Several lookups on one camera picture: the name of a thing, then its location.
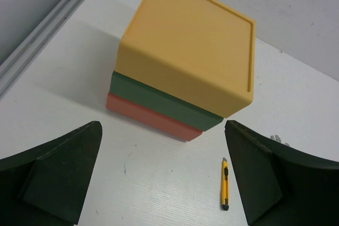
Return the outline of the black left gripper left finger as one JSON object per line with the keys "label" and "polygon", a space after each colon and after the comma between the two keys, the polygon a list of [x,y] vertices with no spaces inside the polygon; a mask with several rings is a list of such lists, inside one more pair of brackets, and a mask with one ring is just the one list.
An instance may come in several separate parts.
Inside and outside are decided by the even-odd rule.
{"label": "black left gripper left finger", "polygon": [[1,225],[77,225],[101,140],[92,121],[1,159]]}

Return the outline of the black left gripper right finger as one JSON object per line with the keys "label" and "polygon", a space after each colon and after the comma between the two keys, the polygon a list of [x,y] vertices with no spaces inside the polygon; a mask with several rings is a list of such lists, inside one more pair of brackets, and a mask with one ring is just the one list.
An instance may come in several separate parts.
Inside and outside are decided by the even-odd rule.
{"label": "black left gripper right finger", "polygon": [[225,137],[248,225],[338,225],[338,162],[234,120]]}

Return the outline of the yellow utility knife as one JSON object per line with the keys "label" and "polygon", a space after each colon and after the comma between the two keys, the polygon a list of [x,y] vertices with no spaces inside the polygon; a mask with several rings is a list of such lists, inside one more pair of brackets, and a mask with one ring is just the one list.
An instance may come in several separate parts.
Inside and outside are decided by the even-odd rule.
{"label": "yellow utility knife", "polygon": [[229,210],[228,161],[226,158],[222,160],[221,207],[224,211]]}

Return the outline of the green drawer box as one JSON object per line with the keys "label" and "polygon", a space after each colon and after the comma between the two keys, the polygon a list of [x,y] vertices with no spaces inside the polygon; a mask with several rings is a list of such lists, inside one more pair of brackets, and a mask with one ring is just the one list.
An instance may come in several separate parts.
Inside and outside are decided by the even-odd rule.
{"label": "green drawer box", "polygon": [[110,93],[201,131],[207,131],[224,120],[221,116],[116,71],[112,74]]}

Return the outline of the red drawer box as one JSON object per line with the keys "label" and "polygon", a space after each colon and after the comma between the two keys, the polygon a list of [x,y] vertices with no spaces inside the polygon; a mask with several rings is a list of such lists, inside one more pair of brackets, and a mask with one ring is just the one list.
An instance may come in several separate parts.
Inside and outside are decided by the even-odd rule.
{"label": "red drawer box", "polygon": [[106,108],[152,128],[163,131],[183,141],[191,141],[202,135],[203,131],[157,113],[149,108],[108,92]]}

